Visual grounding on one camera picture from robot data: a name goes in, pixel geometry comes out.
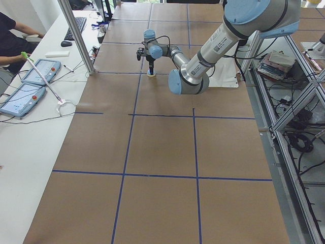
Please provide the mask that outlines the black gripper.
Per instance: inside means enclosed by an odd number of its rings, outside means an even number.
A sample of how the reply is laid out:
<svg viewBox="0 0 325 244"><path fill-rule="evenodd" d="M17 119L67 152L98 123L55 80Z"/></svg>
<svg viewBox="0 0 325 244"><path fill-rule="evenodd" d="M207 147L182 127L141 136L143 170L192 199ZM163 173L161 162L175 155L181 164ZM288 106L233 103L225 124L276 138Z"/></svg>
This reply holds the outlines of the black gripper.
<svg viewBox="0 0 325 244"><path fill-rule="evenodd" d="M154 72L155 59L151 55L146 55L146 60L149 62L149 71Z"/></svg>

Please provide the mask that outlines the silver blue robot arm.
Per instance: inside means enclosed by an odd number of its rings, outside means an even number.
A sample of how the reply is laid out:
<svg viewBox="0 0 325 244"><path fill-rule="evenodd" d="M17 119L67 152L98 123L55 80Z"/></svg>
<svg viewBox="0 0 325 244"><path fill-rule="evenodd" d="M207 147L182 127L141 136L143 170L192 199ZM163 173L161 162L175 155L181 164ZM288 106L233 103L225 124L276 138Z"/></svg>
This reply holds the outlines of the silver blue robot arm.
<svg viewBox="0 0 325 244"><path fill-rule="evenodd" d="M255 31L262 39L291 35L298 30L300 1L228 1L223 23L188 59L179 47L161 44L155 31L144 31L143 47L137 50L137 59L145 57L149 62L148 75L154 74L154 61L169 57L175 64L168 76L168 86L177 95L197 95L209 86L207 71L214 67L239 40L247 40Z"/></svg>

